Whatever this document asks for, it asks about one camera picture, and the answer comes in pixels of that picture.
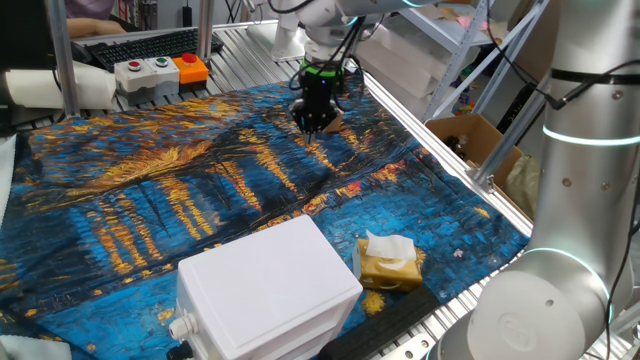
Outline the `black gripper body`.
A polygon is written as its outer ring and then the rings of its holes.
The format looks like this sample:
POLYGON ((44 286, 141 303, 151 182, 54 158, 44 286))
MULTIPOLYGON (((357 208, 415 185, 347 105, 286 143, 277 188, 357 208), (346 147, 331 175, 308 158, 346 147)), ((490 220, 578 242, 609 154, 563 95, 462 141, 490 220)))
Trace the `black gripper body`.
POLYGON ((291 104, 291 115, 299 128, 327 128, 338 117, 334 102, 338 82, 336 74, 300 77, 302 95, 291 104))

